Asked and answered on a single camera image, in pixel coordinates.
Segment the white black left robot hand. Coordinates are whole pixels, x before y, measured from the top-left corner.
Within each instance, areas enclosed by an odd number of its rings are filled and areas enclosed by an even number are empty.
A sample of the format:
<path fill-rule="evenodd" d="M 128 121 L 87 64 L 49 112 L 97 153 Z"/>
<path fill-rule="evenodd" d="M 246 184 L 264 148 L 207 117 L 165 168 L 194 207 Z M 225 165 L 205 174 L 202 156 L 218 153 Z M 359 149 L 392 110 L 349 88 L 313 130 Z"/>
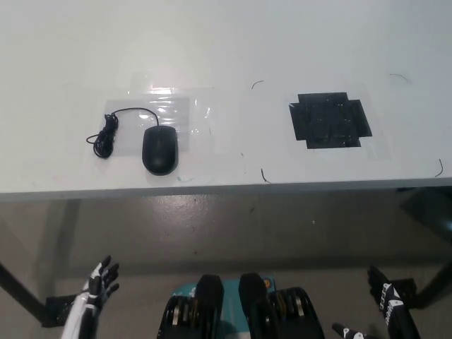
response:
<path fill-rule="evenodd" d="M 111 295 L 119 289 L 119 264 L 111 256 L 99 262 L 76 295 L 61 338 L 95 338 L 100 314 Z"/>

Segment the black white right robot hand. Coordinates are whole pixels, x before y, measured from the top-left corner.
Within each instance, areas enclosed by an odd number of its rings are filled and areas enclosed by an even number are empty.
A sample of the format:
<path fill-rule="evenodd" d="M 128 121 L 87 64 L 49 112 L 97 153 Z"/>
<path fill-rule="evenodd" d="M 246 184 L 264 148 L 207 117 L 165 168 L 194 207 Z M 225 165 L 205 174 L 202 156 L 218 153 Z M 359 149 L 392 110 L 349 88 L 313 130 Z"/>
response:
<path fill-rule="evenodd" d="M 395 285 L 375 266 L 368 271 L 370 293 L 384 317 L 389 338 L 420 339 L 420 333 Z"/>

